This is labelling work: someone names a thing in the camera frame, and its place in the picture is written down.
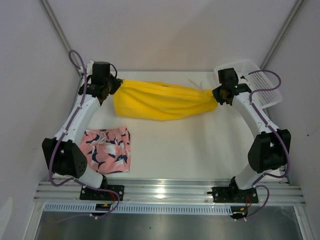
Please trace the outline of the yellow shorts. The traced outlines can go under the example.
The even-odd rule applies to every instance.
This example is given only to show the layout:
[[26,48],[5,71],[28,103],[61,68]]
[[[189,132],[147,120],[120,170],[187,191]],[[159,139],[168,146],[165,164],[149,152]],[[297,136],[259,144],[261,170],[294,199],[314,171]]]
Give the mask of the yellow shorts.
[[210,89],[125,79],[113,95],[113,106],[121,117],[173,121],[212,112],[218,102]]

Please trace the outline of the pink whale print shorts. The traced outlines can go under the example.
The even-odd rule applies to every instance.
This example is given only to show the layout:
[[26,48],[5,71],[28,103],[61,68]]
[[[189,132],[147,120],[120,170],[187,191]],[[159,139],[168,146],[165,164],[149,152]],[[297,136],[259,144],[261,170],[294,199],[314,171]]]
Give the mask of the pink whale print shorts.
[[88,166],[100,174],[126,173],[131,167],[132,136],[126,126],[86,129],[80,150]]

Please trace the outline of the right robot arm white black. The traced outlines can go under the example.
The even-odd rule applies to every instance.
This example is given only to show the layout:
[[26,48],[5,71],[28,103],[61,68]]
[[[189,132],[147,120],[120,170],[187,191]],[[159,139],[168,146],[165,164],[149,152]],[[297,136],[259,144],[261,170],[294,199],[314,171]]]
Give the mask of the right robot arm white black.
[[265,176],[285,178],[291,167],[291,133],[274,124],[254,102],[255,94],[275,91],[278,86],[254,89],[248,83],[240,82],[234,68],[220,69],[217,76],[220,86],[212,91],[214,98],[220,105],[226,104],[237,110],[254,140],[247,154],[247,166],[230,180],[227,187],[213,187],[210,194],[215,203],[244,203],[248,197],[257,203],[258,182]]

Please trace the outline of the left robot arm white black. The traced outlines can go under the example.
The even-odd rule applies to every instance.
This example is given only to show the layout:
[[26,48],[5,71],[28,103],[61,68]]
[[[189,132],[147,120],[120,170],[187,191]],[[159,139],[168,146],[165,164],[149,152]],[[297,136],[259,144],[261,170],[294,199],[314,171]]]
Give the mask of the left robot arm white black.
[[96,111],[109,95],[113,95],[121,86],[122,80],[111,71],[115,67],[105,61],[89,61],[82,68],[82,85],[77,91],[76,102],[67,120],[53,138],[45,138],[42,150],[49,172],[49,181],[55,187],[53,175],[64,176],[91,187],[91,194],[97,200],[108,196],[106,178],[91,169],[80,146],[83,135]]

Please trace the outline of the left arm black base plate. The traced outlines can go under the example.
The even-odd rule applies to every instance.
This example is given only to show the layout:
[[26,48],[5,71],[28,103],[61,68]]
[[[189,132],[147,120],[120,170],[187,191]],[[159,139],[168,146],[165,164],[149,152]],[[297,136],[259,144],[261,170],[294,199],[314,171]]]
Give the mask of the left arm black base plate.
[[118,184],[112,184],[108,185],[107,188],[109,191],[101,191],[101,190],[93,190],[91,188],[81,188],[79,199],[80,200],[86,200],[86,201],[112,201],[116,202],[118,201],[118,197],[111,193],[110,191],[113,191],[119,195],[120,201],[123,200],[124,193],[125,193],[125,186],[124,185],[118,185]]

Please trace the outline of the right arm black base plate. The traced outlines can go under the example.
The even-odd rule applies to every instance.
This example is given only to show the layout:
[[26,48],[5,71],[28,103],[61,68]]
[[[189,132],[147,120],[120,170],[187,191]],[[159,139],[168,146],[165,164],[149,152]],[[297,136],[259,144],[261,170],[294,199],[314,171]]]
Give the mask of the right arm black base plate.
[[212,196],[214,203],[257,204],[259,202],[257,190],[255,188],[242,190],[216,186],[212,187],[211,191],[208,191],[207,194]]

